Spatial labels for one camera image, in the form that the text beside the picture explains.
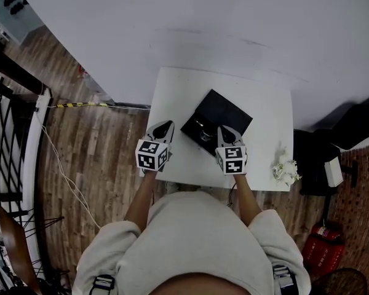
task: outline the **white table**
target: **white table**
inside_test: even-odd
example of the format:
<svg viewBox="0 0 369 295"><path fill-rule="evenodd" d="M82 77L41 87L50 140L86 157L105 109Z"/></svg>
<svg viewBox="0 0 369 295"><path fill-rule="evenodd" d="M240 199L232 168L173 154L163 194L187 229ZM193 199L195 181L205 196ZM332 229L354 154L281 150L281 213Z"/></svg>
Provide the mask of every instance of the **white table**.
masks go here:
<svg viewBox="0 0 369 295"><path fill-rule="evenodd" d="M253 117L243 135L248 152L247 180L254 190L289 191L272 175L276 153L292 156L293 116L289 90L224 74L161 68L150 110L148 128L163 120L175 123L172 156L157 179L200 186L231 188L216 159L180 131L209 90L214 89Z"/></svg>

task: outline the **white wall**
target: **white wall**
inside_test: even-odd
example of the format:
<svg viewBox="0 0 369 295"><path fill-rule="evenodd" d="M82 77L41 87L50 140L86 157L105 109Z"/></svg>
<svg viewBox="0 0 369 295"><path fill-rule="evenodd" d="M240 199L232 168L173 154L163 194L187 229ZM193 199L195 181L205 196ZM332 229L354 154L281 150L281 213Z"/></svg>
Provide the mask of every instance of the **white wall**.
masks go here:
<svg viewBox="0 0 369 295"><path fill-rule="evenodd" d="M293 89L296 128L369 96L369 0L28 0L115 101L161 66Z"/></svg>

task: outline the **wooden chair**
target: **wooden chair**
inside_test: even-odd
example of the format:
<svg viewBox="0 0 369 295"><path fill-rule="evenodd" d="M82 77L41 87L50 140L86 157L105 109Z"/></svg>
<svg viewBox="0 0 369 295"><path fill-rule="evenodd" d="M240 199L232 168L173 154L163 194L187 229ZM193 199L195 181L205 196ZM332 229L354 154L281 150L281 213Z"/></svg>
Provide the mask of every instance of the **wooden chair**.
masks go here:
<svg viewBox="0 0 369 295"><path fill-rule="evenodd" d="M37 295L43 295L31 263L25 231L1 206L0 228L8 258L16 276Z"/></svg>

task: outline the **black railing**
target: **black railing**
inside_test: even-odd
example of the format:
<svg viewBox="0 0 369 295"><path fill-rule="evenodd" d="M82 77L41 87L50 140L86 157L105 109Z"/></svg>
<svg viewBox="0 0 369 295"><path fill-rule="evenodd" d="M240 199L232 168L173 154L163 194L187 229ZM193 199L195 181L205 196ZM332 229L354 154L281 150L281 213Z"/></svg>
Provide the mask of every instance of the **black railing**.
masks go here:
<svg viewBox="0 0 369 295"><path fill-rule="evenodd" d="M0 73L8 76L21 86L40 95L46 86L27 71L0 52ZM0 80L0 206L22 225L22 171L28 131L36 102L25 101ZM6 261L6 251L0 238L0 291L15 285L12 271Z"/></svg>

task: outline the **white cube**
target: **white cube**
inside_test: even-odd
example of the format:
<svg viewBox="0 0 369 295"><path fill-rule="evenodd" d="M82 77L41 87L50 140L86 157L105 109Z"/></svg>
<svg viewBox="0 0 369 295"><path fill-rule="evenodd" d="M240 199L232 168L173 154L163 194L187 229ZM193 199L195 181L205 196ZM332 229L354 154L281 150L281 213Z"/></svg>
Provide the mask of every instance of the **white cube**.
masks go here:
<svg viewBox="0 0 369 295"><path fill-rule="evenodd" d="M137 167L158 171L168 161L168 150L168 144L139 140L135 149Z"/></svg>
<svg viewBox="0 0 369 295"><path fill-rule="evenodd" d="M244 174L247 161L246 147L218 147L216 159L224 175Z"/></svg>

